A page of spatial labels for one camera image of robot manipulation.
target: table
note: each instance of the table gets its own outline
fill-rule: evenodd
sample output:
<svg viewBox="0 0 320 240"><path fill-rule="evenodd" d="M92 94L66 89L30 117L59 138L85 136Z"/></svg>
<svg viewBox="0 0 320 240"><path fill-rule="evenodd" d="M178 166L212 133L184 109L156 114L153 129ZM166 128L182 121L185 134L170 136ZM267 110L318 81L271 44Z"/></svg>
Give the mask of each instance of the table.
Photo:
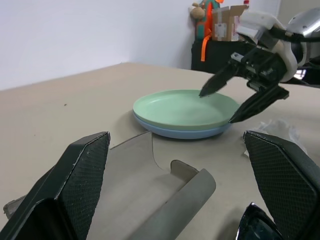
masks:
<svg viewBox="0 0 320 240"><path fill-rule="evenodd" d="M200 89L210 74L169 67L122 63L0 92L0 206L25 195L62 155L83 136L110 131L111 147L143 133L132 115L138 98L170 89ZM320 91L288 85L287 100L236 123L219 137L173 140L155 136L158 165L169 170L174 159L215 178L217 189L178 237L179 240L232 239L247 205L267 211L241 139L260 121L283 118L295 125L308 155L320 165ZM242 103L253 91L235 77L220 91ZM7 219L0 216L0 228Z"/></svg>

